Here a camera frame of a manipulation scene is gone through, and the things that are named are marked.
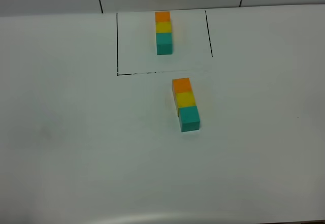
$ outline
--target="block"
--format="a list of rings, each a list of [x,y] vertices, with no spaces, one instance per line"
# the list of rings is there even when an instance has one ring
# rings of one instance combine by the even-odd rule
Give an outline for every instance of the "block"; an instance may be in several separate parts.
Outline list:
[[[156,12],[156,22],[170,22],[171,14],[170,12]]]
[[[173,38],[171,33],[156,34],[157,55],[173,54]]]
[[[195,97],[192,91],[177,93],[175,97],[176,97],[175,104],[176,104],[178,116],[179,116],[179,110],[181,108],[196,106]]]
[[[174,100],[176,99],[175,98],[176,93],[192,91],[191,82],[189,81],[189,78],[173,79],[172,90],[173,90]]]
[[[156,33],[171,33],[172,24],[171,22],[156,22]]]
[[[185,107],[179,110],[179,123],[182,132],[200,129],[200,116],[196,106]]]

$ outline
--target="teal block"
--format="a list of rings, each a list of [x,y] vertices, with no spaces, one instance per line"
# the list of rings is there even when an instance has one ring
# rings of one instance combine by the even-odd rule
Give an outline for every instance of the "teal block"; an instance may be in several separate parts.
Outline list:
[[[173,54],[173,38],[172,33],[158,33],[157,40],[157,55]]]
[[[179,109],[179,123],[181,131],[194,131],[200,129],[200,116],[196,106]]]

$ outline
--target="orange block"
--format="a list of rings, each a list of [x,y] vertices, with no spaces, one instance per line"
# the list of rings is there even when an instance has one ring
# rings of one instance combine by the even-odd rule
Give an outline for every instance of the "orange block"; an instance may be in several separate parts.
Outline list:
[[[175,99],[175,94],[184,93],[192,91],[191,82],[189,78],[178,78],[173,79],[173,95]]]
[[[170,12],[156,12],[156,22],[170,22]]]

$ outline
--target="yellow block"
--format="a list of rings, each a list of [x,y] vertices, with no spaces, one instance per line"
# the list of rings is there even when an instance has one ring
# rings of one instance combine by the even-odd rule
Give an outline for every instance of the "yellow block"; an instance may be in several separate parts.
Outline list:
[[[156,22],[156,33],[171,33],[172,24],[171,22]]]
[[[192,91],[176,94],[176,109],[179,115],[179,109],[184,107],[196,106],[194,94]]]

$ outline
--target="block tower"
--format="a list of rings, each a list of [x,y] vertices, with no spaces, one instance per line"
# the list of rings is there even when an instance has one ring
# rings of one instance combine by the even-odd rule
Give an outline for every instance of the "block tower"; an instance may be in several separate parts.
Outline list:
[[[200,117],[189,78],[173,79],[173,95],[181,131],[200,128]]]
[[[173,54],[172,24],[170,12],[156,12],[157,55]]]

